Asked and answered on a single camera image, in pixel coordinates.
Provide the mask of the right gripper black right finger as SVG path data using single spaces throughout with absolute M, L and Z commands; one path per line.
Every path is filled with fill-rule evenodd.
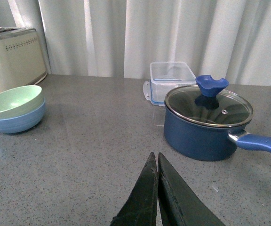
M 223 226 L 191 190 L 164 154 L 158 155 L 159 207 L 164 226 Z

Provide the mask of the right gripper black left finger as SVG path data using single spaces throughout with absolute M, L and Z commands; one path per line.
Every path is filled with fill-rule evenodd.
M 159 175 L 155 154 L 150 153 L 127 201 L 113 217 L 112 226 L 156 225 Z

